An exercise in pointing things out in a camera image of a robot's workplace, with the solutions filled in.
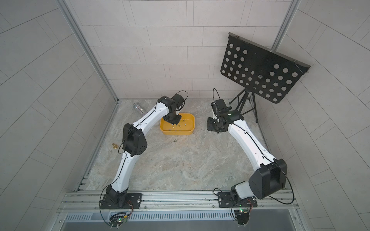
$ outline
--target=yellow plastic tray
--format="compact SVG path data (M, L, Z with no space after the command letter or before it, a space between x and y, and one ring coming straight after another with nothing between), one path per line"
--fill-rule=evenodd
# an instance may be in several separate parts
M164 119L161 119L161 123L159 125L161 131L165 135L191 135L194 131L195 127L195 118L190 113L179 113L181 115L181 120L179 124L176 126L172 125Z

